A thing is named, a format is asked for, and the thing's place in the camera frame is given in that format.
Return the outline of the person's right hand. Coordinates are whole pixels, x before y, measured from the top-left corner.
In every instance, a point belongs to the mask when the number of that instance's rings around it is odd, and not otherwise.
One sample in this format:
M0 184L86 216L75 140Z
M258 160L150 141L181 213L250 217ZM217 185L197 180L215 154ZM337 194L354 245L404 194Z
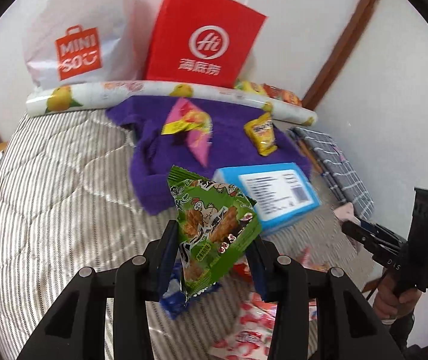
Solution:
M396 277L387 273L379 283L378 292L374 298L373 310L380 320L394 320L405 317L413 312L422 296L418 289L409 289L396 296L393 290L396 286Z

